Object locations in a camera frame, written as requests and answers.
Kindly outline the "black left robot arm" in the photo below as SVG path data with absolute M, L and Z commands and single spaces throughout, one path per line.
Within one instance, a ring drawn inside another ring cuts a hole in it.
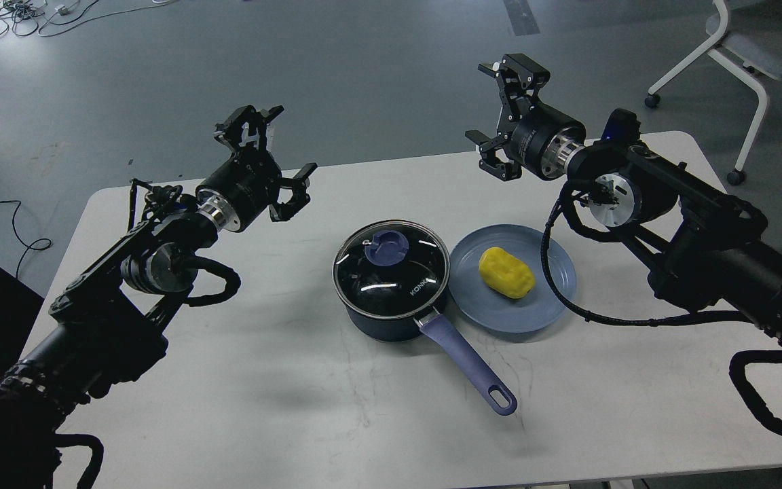
M 105 446 L 90 434 L 60 433 L 65 420 L 163 359 L 164 332 L 181 307 L 237 294 L 241 276 L 199 250 L 221 232 L 245 231 L 264 211 L 288 221 L 310 203 L 316 164 L 285 177 L 269 151 L 267 131 L 282 112 L 246 105 L 217 124 L 214 138 L 229 158 L 192 194 L 133 180 L 147 192 L 140 221 L 50 304 L 55 330 L 0 374 L 0 488 L 52 488 L 65 448 L 90 451 L 77 487 L 95 485 Z

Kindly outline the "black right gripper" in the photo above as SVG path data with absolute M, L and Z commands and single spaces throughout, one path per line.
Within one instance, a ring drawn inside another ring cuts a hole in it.
M 525 54 L 506 54 L 493 64 L 479 64 L 478 71 L 497 83 L 503 123 L 503 132 L 495 137 L 480 130 L 465 131 L 480 154 L 481 170 L 503 182 L 520 179 L 521 167 L 545 181 L 564 176 L 561 148 L 569 142 L 583 143 L 586 129 L 556 108 L 534 107 L 551 72 Z M 500 159 L 500 149 L 512 161 Z

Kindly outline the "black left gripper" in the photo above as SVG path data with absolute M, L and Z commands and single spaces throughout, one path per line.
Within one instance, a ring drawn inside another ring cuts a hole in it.
M 270 109 L 246 105 L 215 124 L 215 140 L 232 155 L 195 190 L 199 203 L 211 203 L 221 211 L 218 228 L 243 232 L 268 206 L 273 222 L 289 221 L 310 203 L 308 186 L 317 163 L 305 164 L 294 177 L 283 177 L 269 152 L 269 125 L 283 111 L 282 105 Z M 281 189 L 291 191 L 284 203 L 278 201 Z

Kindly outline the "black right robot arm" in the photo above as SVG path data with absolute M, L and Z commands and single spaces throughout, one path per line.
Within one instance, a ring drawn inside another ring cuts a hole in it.
M 782 254 L 762 242 L 768 225 L 763 212 L 652 151 L 628 109 L 615 109 L 602 136 L 587 145 L 580 121 L 540 99 L 551 74 L 525 54 L 506 54 L 478 69 L 496 81 L 502 102 L 493 136 L 465 134 L 480 152 L 481 170 L 503 181 L 524 170 L 544 181 L 565 179 L 540 243 L 541 267 L 555 297 L 580 318 L 603 325 L 755 325 L 779 349 L 737 352 L 728 373 L 752 416 L 782 436 L 782 420 L 745 373 L 753 364 L 782 364 Z M 546 263 L 559 216 L 579 236 L 624 245 L 649 270 L 654 296 L 684 313 L 619 319 L 569 300 Z

